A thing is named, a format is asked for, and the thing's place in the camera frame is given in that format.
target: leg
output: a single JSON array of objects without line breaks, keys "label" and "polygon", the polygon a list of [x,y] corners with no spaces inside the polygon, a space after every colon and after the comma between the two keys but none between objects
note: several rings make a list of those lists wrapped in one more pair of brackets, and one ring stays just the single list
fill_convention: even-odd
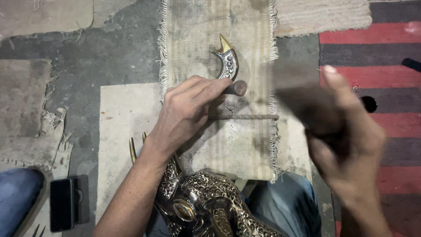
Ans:
[{"label": "leg", "polygon": [[276,183],[266,182],[256,189],[250,198],[250,211],[256,218],[290,237],[321,236],[316,195],[303,176],[285,172]]},{"label": "leg", "polygon": [[0,173],[0,236],[12,236],[43,187],[42,175],[29,169]]}]

